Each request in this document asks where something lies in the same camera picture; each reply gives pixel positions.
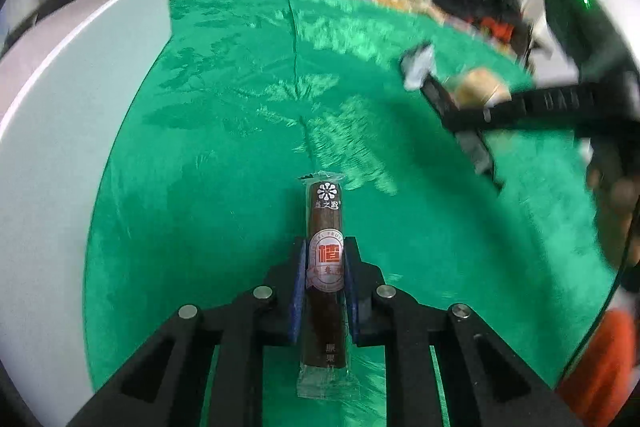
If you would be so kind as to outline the person right hand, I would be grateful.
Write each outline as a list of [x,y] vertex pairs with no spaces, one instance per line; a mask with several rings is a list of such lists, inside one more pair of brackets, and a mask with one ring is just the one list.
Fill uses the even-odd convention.
[[598,241],[603,256],[615,270],[624,268],[620,285],[639,292],[639,223],[632,224],[639,202],[639,176],[622,176],[614,146],[592,138],[586,171],[587,187],[596,202]]

